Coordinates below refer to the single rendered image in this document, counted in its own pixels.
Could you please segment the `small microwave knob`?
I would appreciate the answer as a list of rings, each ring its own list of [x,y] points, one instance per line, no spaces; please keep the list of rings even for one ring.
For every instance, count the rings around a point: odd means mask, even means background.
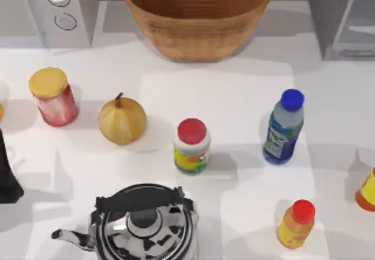
[[[77,20],[69,13],[61,13],[54,17],[55,25],[65,31],[74,30],[77,27]]]

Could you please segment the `pale microwave oven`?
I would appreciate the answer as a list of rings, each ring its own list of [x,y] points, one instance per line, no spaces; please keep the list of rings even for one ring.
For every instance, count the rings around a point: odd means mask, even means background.
[[[100,0],[70,0],[56,7],[48,0],[0,0],[0,48],[68,49],[91,46]],[[69,13],[71,31],[59,29],[54,17]]]

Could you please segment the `white jar with red lid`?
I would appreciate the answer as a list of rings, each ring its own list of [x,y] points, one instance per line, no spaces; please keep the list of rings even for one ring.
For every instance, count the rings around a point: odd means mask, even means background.
[[[209,161],[211,137],[203,121],[186,118],[176,129],[173,139],[175,166],[183,173],[196,175],[205,170]]]

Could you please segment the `brown woven basket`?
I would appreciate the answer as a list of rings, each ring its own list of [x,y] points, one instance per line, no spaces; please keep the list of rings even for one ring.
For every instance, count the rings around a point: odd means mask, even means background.
[[[270,0],[125,0],[140,31],[165,57],[213,62],[251,35]]]

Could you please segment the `orange and yellow container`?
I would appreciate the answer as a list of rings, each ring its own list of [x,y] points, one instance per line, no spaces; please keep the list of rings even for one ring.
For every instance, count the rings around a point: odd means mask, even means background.
[[[375,167],[355,195],[357,204],[364,210],[375,212]]]

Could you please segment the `yellow onion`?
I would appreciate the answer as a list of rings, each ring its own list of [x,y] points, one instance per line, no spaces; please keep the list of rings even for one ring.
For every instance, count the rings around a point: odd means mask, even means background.
[[[99,110],[98,128],[109,141],[117,145],[128,145],[144,134],[147,115],[137,101],[119,93]]]

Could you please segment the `yellow bottle with red cap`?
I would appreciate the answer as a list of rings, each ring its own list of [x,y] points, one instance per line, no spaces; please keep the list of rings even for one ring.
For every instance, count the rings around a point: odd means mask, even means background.
[[[277,228],[279,242],[289,249],[301,247],[314,226],[315,213],[315,206],[310,201],[295,201]]]

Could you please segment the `shiny metal kettle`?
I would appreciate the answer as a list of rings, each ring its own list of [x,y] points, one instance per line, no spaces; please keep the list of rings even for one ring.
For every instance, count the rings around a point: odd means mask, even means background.
[[[141,183],[97,197],[87,233],[51,238],[96,253],[97,260],[198,260],[195,202],[182,187]]]

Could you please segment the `blue bottle with blue cap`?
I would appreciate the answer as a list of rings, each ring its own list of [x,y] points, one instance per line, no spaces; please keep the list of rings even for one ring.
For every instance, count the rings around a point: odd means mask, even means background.
[[[285,90],[275,104],[268,122],[262,152],[273,165],[287,163],[294,154],[296,142],[304,125],[305,96],[297,89]]]

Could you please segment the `red jar with yellow lid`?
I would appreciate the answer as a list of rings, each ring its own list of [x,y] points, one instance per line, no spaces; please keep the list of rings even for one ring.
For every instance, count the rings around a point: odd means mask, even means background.
[[[47,67],[33,73],[28,81],[29,89],[43,120],[50,126],[71,124],[79,109],[62,69]]]

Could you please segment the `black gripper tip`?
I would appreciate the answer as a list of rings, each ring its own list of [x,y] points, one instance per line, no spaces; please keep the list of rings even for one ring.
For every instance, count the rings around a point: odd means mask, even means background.
[[[0,129],[0,204],[15,204],[23,195],[23,188],[11,169]]]

